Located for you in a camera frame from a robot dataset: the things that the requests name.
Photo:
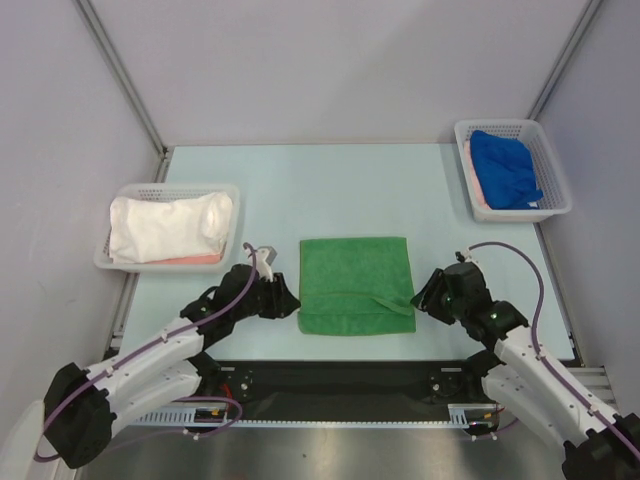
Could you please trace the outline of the pink terry towel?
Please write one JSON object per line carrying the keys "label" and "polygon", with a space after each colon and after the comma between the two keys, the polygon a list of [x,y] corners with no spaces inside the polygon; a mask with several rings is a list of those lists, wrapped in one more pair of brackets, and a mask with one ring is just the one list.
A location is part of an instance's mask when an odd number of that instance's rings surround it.
{"label": "pink terry towel", "polygon": [[222,259],[221,254],[197,255],[149,262],[149,265],[215,265]]}

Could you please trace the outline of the green towel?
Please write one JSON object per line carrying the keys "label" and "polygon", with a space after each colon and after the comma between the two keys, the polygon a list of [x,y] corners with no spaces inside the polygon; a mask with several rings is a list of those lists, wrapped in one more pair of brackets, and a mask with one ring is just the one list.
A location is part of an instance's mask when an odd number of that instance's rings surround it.
{"label": "green towel", "polygon": [[321,336],[378,336],[416,331],[404,237],[300,242],[298,326]]}

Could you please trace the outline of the white towel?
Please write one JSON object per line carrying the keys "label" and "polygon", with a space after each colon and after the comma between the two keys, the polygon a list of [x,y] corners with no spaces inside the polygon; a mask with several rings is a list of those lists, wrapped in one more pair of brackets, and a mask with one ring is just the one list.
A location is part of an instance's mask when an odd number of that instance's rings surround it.
{"label": "white towel", "polygon": [[232,213],[233,202],[225,192],[172,202],[118,197],[110,206],[109,257],[115,264],[223,257]]}

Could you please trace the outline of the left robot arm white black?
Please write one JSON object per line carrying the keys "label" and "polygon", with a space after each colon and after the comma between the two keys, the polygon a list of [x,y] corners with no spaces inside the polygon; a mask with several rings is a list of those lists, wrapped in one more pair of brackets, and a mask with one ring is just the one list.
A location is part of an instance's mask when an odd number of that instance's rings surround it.
{"label": "left robot arm white black", "polygon": [[98,364],[62,367],[45,395],[44,436],[72,469],[98,457],[139,417],[173,401],[228,396],[226,376],[207,349],[257,316],[283,319],[300,306],[284,276],[263,278],[236,264],[145,344]]}

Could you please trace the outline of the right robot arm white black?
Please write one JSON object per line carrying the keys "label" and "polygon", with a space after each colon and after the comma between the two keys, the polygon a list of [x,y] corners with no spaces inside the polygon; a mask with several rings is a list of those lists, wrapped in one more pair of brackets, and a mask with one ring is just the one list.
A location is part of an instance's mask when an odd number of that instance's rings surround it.
{"label": "right robot arm white black", "polygon": [[638,478],[638,416],[619,414],[553,357],[511,303],[492,298],[476,265],[435,270],[411,303],[483,345],[467,360],[461,392],[496,401],[556,448],[565,478]]}

